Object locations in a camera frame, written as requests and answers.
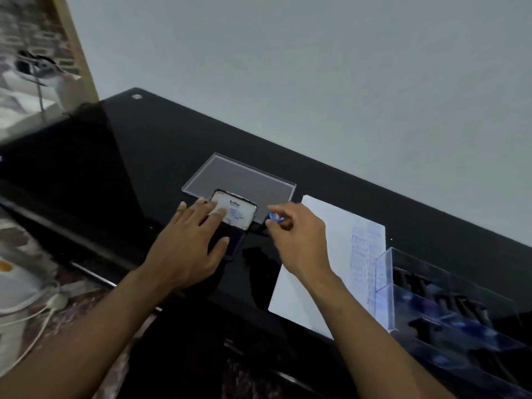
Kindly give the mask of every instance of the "white wall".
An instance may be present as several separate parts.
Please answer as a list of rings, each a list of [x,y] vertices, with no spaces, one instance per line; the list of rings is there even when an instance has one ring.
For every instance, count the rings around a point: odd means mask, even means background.
[[[133,86],[532,246],[532,0],[68,0]]]

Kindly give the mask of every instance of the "glossy black surface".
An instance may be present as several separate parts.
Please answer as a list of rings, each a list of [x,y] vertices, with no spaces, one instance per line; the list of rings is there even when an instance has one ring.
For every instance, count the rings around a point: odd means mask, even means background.
[[[387,247],[532,310],[532,248],[140,89],[0,146],[0,194],[140,264],[179,202],[195,200],[181,187],[215,152],[296,183],[293,201],[308,194],[383,224]],[[279,330],[263,310],[280,261],[255,231],[209,283],[215,300],[245,303],[241,314]]]

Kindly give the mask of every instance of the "white paper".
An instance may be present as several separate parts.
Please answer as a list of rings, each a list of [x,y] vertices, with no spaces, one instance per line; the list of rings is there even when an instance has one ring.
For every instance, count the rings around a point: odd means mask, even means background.
[[[311,196],[303,196],[302,203],[325,223],[332,270],[371,313],[375,308],[372,262],[386,250],[384,226]],[[284,266],[279,272],[268,310],[333,338],[308,291]]]

